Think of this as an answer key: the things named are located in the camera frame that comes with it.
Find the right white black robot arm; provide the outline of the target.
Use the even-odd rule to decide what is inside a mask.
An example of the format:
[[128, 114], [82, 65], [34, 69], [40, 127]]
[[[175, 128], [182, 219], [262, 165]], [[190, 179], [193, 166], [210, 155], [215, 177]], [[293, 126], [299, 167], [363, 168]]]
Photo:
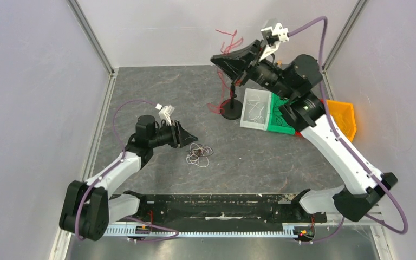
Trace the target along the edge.
[[397, 177], [372, 166], [342, 134], [326, 113], [323, 101], [312, 89], [323, 79], [314, 57], [301, 54], [285, 68], [261, 59], [265, 50], [256, 40], [229, 54], [211, 57], [211, 62], [237, 85], [249, 80], [283, 99], [279, 107], [284, 121], [310, 141], [328, 160], [343, 180], [343, 186], [327, 190], [306, 190], [291, 214], [298, 221], [313, 213], [338, 212], [357, 222], [397, 183]]

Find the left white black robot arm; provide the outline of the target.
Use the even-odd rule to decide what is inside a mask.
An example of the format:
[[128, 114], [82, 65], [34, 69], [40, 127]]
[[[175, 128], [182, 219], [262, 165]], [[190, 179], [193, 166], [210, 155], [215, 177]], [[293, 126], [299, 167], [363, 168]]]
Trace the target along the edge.
[[130, 176], [138, 173], [153, 157], [154, 149], [169, 145], [182, 148], [198, 138], [185, 130], [178, 120], [158, 123], [151, 115], [142, 115], [119, 156], [97, 175], [86, 181], [72, 181], [66, 191], [59, 228], [79, 239], [99, 240], [110, 224], [128, 216], [142, 221], [148, 206], [139, 195], [114, 192]]

